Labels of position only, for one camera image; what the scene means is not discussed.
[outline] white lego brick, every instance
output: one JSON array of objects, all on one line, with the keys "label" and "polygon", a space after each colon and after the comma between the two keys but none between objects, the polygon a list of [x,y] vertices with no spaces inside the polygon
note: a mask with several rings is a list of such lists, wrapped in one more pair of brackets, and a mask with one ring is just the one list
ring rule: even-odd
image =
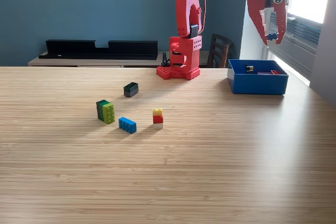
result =
[{"label": "white lego brick", "polygon": [[154,129],[163,129],[163,123],[155,123]]}]

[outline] blue box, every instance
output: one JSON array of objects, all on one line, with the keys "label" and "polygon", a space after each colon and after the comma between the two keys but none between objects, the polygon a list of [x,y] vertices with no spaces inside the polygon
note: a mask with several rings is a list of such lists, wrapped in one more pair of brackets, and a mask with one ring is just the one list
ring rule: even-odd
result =
[{"label": "blue box", "polygon": [[[227,77],[234,94],[285,94],[288,74],[273,60],[229,60],[232,69]],[[247,73],[244,65],[253,66]],[[281,74],[260,75],[258,72],[277,70]]]},{"label": "blue box", "polygon": [[137,132],[136,126],[137,126],[136,123],[127,118],[119,118],[119,128],[123,129],[124,131],[133,134]]}]

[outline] red robot base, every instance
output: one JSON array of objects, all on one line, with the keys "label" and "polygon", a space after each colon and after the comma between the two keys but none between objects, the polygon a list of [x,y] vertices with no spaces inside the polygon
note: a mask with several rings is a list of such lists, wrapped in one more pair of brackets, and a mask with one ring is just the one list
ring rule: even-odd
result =
[{"label": "red robot base", "polygon": [[192,39],[181,37],[170,38],[170,62],[169,67],[159,66],[156,73],[163,79],[184,78],[192,80],[199,76],[200,49],[202,48],[202,37]]}]

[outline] dark green lego brick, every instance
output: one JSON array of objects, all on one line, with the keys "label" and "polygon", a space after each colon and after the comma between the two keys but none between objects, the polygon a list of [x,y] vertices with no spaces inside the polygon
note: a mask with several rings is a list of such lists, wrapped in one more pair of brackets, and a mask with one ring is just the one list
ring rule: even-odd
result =
[{"label": "dark green lego brick", "polygon": [[124,91],[124,96],[126,96],[126,97],[132,97],[132,96],[136,95],[136,94],[138,93],[138,91],[139,91],[139,89],[135,89],[135,90],[133,90],[133,91],[130,92],[130,93]]},{"label": "dark green lego brick", "polygon": [[99,101],[99,102],[96,102],[98,119],[100,119],[100,108],[99,108],[99,104],[100,104],[100,103],[103,103],[103,102],[107,102],[107,101],[106,101],[106,100],[101,100],[101,101]]},{"label": "dark green lego brick", "polygon": [[135,82],[131,82],[130,84],[124,87],[124,92],[131,93],[136,89],[139,89],[139,85]]},{"label": "dark green lego brick", "polygon": [[99,103],[99,112],[100,112],[100,120],[104,122],[104,115],[103,115],[103,105],[108,104],[109,102],[102,102]]}]

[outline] blue wall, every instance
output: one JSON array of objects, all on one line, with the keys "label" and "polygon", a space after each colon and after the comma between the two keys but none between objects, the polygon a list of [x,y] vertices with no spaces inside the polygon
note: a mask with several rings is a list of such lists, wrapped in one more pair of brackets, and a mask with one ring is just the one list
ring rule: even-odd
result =
[{"label": "blue wall", "polygon": [[214,33],[234,43],[235,58],[239,59],[242,43],[246,0],[215,0]]},{"label": "blue wall", "polygon": [[[239,44],[240,1],[244,7],[245,0],[207,0],[203,50],[212,33]],[[0,6],[1,66],[26,66],[46,50],[47,39],[95,39],[99,47],[108,40],[158,40],[159,50],[168,50],[177,36],[175,0],[2,0]]]}]

